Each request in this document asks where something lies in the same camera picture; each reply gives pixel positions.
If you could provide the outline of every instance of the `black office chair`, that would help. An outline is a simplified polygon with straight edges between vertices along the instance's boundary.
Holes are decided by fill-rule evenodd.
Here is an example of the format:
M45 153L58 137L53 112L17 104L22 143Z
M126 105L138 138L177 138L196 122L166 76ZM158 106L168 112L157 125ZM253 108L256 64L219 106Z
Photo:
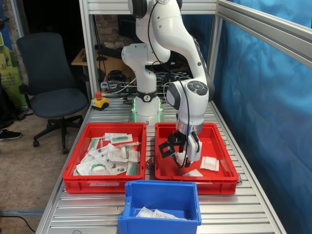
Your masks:
M48 119L47 128L34 136L33 146L39 146L39 137L61 128L62 152L66 154L66 128L80 128L83 119L82 116L67 119L64 116L82 110L88 100L75 88L75 79L66 61L62 37L55 33L32 34L18 39L17 45L28 75L28 86L19 87L20 93L25 95L27 105L38 117L60 118Z

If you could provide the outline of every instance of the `blue curtain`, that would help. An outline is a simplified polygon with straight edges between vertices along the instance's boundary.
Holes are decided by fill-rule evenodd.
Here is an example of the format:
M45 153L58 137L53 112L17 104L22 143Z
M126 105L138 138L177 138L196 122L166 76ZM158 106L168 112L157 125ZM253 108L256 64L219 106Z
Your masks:
M312 1L234 2L311 27ZM312 70L224 23L214 100L289 234L312 233Z
M183 23L189 34L198 42L201 53L207 62L213 15L182 15Z

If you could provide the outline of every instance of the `chair wheel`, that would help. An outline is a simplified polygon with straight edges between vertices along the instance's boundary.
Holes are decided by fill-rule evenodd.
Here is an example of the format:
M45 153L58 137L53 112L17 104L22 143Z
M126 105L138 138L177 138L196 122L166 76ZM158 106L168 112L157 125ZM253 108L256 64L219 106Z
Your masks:
M33 142L33 146L36 148L36 147L39 147L39 141L34 141Z
M63 153L63 154L68 154L68 149L67 149L67 148L63 148L63 149L62 149L62 153Z

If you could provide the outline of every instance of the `blue plastic bin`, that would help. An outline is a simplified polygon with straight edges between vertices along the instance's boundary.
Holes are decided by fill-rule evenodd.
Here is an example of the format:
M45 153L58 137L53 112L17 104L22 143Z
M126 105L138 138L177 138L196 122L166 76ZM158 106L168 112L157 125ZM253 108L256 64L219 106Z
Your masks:
M196 234L201 225L196 183L137 180L126 183L125 193L119 234ZM187 220L136 217L143 206Z

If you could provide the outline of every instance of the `red plastic bin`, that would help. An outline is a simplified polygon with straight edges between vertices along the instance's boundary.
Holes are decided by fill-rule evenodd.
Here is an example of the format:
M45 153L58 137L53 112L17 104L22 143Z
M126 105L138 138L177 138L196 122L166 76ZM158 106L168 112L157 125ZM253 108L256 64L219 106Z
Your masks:
M133 142L141 142L140 145L135 146L136 150L140 151L141 155L139 175L126 176L126 172L124 172L119 175L73 176L76 166L85 156L91 138L101 137L105 133L132 134ZM145 178L145 158L145 123L88 123L83 129L79 141L63 173L66 191L69 193L124 193L126 182Z
M155 177L159 180L174 180L196 182L199 194L234 194L238 181L238 174L224 145L223 139L214 123L204 123L198 135L202 142L200 160L191 163L189 168L179 169L173 159L168 156L162 158L159 145L166 142L169 133L176 131L175 123L158 123L155 125ZM219 160L219 172L201 169L203 156L214 157ZM203 177L188 177L183 174L197 169Z

